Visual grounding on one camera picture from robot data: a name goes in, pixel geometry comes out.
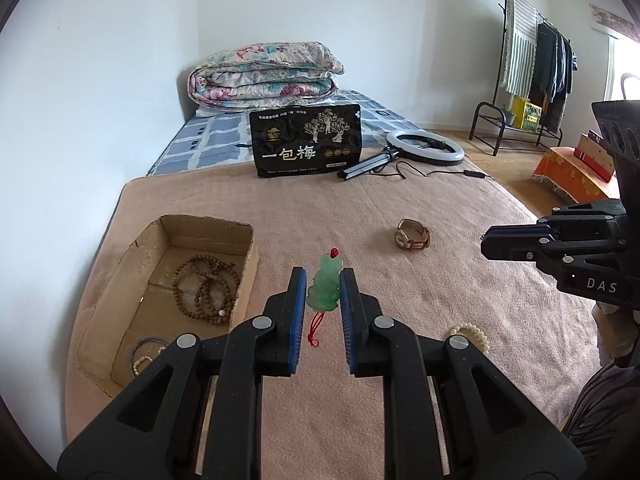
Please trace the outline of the thin dark metal bangle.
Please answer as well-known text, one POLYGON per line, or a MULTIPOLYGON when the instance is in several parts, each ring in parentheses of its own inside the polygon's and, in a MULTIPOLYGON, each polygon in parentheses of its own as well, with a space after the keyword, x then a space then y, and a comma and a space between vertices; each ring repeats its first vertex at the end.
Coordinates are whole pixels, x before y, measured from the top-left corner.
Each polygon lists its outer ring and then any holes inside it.
POLYGON ((138 377, 169 346, 169 342, 157 336, 139 339, 130 349, 128 362, 130 373, 138 377))

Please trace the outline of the red and beige boxes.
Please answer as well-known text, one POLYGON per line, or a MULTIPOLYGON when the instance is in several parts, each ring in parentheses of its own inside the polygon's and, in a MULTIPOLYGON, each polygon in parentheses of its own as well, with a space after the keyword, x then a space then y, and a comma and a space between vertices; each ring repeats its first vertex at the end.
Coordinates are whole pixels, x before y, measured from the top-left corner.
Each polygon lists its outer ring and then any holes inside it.
POLYGON ((580 136, 574 155, 602 180, 610 182, 615 174, 612 156, 593 139, 592 132, 580 136))

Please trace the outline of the black folded tripod stand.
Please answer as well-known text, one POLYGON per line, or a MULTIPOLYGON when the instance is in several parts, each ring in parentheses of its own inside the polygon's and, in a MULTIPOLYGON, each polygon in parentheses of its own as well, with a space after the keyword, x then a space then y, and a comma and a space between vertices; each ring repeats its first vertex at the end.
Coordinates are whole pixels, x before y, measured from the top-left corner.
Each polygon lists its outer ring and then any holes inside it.
POLYGON ((384 148, 381 153, 363 159, 355 166, 345 168, 337 173, 337 177, 343 181, 352 180, 359 177, 362 174, 368 174, 369 172, 382 168, 396 159, 399 155, 399 151, 396 148, 384 148))

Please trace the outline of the orange patterned low table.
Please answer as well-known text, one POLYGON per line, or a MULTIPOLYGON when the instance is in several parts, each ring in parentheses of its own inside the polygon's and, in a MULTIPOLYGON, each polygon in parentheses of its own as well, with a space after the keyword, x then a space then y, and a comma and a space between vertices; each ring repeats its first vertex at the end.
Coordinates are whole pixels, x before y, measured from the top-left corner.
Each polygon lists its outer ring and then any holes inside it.
POLYGON ((569 146, 548 148, 534 169, 532 178, 550 185, 555 192, 576 204, 620 198, 616 177, 605 182, 576 157, 574 148, 569 146))

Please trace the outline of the red leather strap watch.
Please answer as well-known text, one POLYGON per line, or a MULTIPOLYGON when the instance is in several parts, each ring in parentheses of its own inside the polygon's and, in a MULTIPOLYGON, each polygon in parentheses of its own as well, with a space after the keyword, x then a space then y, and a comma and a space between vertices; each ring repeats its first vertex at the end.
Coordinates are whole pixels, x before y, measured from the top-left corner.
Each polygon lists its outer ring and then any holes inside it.
POLYGON ((419 221, 402 219, 396 226, 394 241, 402 250, 423 250, 431 245, 431 231, 419 221))

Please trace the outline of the black snack bag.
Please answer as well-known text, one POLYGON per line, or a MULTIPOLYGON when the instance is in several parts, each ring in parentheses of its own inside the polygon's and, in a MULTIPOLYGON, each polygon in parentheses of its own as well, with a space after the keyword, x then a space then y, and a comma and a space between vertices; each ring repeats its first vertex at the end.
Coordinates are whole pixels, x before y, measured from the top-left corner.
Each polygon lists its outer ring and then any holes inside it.
POLYGON ((250 113, 250 146, 258 177, 325 174, 358 164, 357 104, 290 106, 250 113))

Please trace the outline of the pink bed blanket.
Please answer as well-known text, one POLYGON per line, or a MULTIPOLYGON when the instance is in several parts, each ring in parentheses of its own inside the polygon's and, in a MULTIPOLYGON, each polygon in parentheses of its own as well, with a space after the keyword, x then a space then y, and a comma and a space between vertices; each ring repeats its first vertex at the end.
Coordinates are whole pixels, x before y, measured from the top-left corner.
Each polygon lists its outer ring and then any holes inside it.
MULTIPOLYGON (((590 301, 559 292, 530 263, 480 253, 490 226, 535 220, 495 181, 432 176, 423 166, 348 182, 332 174, 261 179, 250 164, 140 178, 122 189, 90 278, 165 214, 252 226, 259 263, 250 314, 285 289, 294 266, 314 272, 323 254, 339 249, 359 288, 416 333, 439 339, 462 323, 484 330, 491 362, 552 422, 599 368, 590 301), (426 226, 431 245, 400 249, 394 233, 402 219, 426 226)), ((264 383, 262 476, 381 478, 382 384, 349 374, 337 313, 318 339, 317 348, 303 346, 293 377, 264 383)))

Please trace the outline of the yellow green box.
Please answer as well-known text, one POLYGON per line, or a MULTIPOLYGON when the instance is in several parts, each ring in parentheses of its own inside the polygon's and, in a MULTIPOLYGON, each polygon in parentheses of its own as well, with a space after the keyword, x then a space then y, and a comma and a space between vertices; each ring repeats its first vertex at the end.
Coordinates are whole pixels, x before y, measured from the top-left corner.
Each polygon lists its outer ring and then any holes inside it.
POLYGON ((542 116, 542 108, 528 99, 514 96, 511 106, 513 125, 517 129, 536 131, 542 116))

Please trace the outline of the brown cardboard box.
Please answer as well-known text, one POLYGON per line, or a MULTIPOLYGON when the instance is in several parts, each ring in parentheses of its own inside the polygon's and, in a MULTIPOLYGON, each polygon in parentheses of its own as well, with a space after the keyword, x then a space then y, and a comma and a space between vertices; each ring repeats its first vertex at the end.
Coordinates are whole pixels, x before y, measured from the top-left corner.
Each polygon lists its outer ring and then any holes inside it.
POLYGON ((78 370, 112 398, 134 379, 128 354, 139 339, 229 333, 246 318, 258 261, 248 224, 186 214, 154 220, 110 268, 93 270, 81 300, 78 370))

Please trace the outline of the hanging dark clothes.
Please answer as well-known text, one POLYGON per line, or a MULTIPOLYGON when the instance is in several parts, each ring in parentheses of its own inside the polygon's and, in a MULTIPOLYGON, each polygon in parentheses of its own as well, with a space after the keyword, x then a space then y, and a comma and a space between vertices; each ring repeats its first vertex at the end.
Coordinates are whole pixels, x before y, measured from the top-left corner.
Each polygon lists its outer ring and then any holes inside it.
POLYGON ((537 47, 529 101, 541 108, 540 125, 559 133, 568 96, 573 91, 577 56, 567 40, 548 22, 537 28, 537 47))

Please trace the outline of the folded floral quilt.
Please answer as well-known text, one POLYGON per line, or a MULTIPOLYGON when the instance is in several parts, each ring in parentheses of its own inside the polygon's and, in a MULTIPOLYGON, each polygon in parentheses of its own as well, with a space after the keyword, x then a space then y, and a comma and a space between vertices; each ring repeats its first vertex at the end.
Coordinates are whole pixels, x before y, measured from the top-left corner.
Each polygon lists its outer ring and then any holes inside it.
POLYGON ((211 55, 186 78, 186 93, 209 110, 314 103, 332 96, 344 71, 319 41, 262 42, 211 55))

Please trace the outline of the black metal clothes rack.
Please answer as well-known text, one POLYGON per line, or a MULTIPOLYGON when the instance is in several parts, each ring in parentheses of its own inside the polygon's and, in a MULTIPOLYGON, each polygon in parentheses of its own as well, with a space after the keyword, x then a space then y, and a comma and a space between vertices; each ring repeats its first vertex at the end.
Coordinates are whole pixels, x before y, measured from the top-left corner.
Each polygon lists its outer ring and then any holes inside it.
POLYGON ((479 102, 475 107, 469 139, 487 146, 494 156, 509 142, 535 146, 545 146, 548 141, 561 144, 564 140, 562 125, 559 133, 551 133, 540 124, 536 131, 517 129, 511 112, 514 96, 529 100, 538 24, 548 22, 553 27, 555 24, 527 0, 503 0, 501 10, 502 39, 494 92, 490 100, 479 102))

